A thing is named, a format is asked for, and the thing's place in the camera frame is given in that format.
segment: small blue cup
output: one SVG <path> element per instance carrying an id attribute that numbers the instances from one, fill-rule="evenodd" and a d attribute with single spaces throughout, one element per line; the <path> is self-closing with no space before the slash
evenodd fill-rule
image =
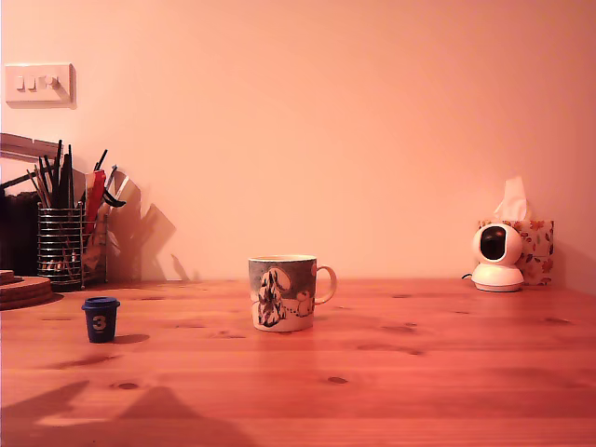
<path id="1" fill-rule="evenodd" d="M 91 343 L 108 343 L 115 336 L 115 313 L 120 306 L 116 298 L 99 296 L 85 300 L 82 309 L 87 318 L 87 333 Z"/>

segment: security camera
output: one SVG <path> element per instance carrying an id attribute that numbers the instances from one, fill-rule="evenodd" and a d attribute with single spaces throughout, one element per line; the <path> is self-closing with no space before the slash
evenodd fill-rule
<path id="1" fill-rule="evenodd" d="M 489 223 L 476 232 L 472 250 L 480 264 L 472 281 L 481 291 L 517 291 L 523 275 L 515 263 L 522 255 L 522 237 L 504 223 Z"/>

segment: cork coaster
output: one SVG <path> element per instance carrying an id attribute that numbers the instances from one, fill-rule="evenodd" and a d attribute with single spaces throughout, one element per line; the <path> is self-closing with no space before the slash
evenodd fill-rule
<path id="1" fill-rule="evenodd" d="M 12 270 L 0 270 L 0 285 L 11 284 L 13 282 L 20 282 L 22 278 L 15 277 Z"/>
<path id="2" fill-rule="evenodd" d="M 39 305 L 54 297 L 49 278 L 24 277 L 0 286 L 0 310 Z"/>

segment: light switch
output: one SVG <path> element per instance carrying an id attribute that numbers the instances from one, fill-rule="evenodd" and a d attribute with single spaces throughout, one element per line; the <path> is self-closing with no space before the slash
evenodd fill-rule
<path id="1" fill-rule="evenodd" d="M 15 63 L 7 64 L 5 70 L 7 82 L 3 100 L 7 103 L 68 104 L 73 100 L 74 68 L 70 63 Z"/>
<path id="2" fill-rule="evenodd" d="M 29 90 L 35 90 L 35 76 L 27 76 L 25 84 Z"/>
<path id="3" fill-rule="evenodd" d="M 56 76 L 46 74 L 46 88 L 57 88 L 59 84 L 60 83 L 58 82 L 58 78 Z"/>

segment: tissue box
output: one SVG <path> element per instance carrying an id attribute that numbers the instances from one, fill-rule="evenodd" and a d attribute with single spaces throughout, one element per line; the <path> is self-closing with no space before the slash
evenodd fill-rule
<path id="1" fill-rule="evenodd" d="M 552 281 L 552 253 L 554 252 L 554 221 L 497 221 L 478 222 L 478 229 L 488 224 L 506 224 L 520 233 L 521 257 L 516 263 L 526 286 L 546 286 Z"/>

